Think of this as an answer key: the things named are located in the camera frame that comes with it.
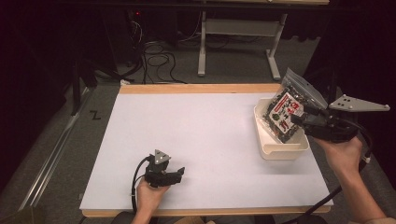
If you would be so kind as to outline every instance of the wooden table edge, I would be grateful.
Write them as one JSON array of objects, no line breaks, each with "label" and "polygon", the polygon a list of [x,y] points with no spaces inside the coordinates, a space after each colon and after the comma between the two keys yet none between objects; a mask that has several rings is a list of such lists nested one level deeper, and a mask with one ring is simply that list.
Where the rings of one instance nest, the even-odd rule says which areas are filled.
[{"label": "wooden table edge", "polygon": [[[230,209],[177,209],[157,210],[154,217],[204,217],[204,216],[253,216],[253,215],[276,215],[276,214],[301,214],[311,206],[301,207],[271,207],[271,208],[230,208]],[[328,213],[330,205],[323,205],[315,213]],[[85,217],[115,217],[124,210],[95,210],[82,209]]]},{"label": "wooden table edge", "polygon": [[119,94],[156,93],[254,93],[277,92],[280,85],[271,84],[169,84],[169,85],[125,85]]}]

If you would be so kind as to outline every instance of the white tabletop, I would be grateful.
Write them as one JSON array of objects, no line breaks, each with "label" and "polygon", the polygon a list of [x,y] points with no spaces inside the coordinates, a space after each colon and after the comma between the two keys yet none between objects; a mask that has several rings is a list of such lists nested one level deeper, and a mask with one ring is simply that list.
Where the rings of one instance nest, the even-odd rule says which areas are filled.
[{"label": "white tabletop", "polygon": [[119,94],[80,209],[86,216],[131,210],[136,166],[159,149],[172,157],[168,172],[186,170],[158,216],[304,211],[329,191],[310,149],[296,161],[261,157],[253,108],[273,95]]}]

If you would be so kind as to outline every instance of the chip bag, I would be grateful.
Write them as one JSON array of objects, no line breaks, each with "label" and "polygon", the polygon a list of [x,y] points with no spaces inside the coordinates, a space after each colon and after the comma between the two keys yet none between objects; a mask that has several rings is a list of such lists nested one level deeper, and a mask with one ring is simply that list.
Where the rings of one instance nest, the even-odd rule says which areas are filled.
[{"label": "chip bag", "polygon": [[264,123],[269,126],[277,142],[287,143],[300,128],[291,122],[290,114],[301,116],[304,113],[304,105],[327,108],[321,94],[288,68],[281,88],[262,113]]}]

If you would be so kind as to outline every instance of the hand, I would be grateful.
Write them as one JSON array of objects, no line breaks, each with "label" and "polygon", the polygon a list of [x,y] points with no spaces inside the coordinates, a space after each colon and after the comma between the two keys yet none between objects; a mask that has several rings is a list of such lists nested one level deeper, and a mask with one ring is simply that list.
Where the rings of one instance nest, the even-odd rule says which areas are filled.
[{"label": "hand", "polygon": [[137,211],[144,210],[152,214],[169,188],[170,186],[155,189],[143,177],[137,186]]},{"label": "hand", "polygon": [[325,150],[327,163],[338,178],[346,174],[359,174],[362,143],[358,137],[354,137],[345,143],[331,143],[317,138],[314,139]]},{"label": "hand", "polygon": [[361,141],[357,137],[338,144],[320,139],[315,139],[315,141],[326,152],[327,163],[340,181],[354,221],[365,223],[386,217],[359,174]]},{"label": "hand", "polygon": [[149,223],[152,214],[169,188],[170,186],[152,188],[143,177],[137,186],[137,212],[132,224]]}]

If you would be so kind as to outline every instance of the human hand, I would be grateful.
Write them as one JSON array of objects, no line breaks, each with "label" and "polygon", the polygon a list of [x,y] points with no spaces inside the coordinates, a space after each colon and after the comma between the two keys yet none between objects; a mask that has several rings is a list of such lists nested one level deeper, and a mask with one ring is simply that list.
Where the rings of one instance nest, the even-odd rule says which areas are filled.
[{"label": "human hand", "polygon": [[170,186],[155,189],[142,177],[137,186],[137,211],[154,213],[169,188]]},{"label": "human hand", "polygon": [[345,143],[332,143],[317,138],[314,139],[324,149],[327,163],[329,163],[338,178],[344,175],[359,174],[362,143],[358,137],[354,137]]}]

